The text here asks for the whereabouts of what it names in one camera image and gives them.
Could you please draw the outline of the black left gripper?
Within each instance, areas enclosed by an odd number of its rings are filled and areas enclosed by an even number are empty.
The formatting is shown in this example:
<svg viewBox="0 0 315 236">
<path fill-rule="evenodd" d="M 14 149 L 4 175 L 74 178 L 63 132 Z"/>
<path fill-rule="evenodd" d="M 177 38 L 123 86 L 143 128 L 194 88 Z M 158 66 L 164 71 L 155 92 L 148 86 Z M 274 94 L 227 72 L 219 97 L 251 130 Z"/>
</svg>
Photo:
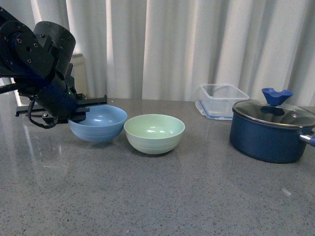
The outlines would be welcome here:
<svg viewBox="0 0 315 236">
<path fill-rule="evenodd" d="M 64 80 L 56 77 L 46 87 L 41 88 L 36 94 L 29 96 L 30 103 L 16 109 L 16 116 L 27 115 L 32 123 L 34 115 L 41 112 L 44 123 L 67 123 L 71 120 L 85 120 L 88 106 L 107 104 L 107 96 L 101 98 L 87 98 L 78 94 L 74 86 L 74 78 L 67 74 Z"/>
</svg>

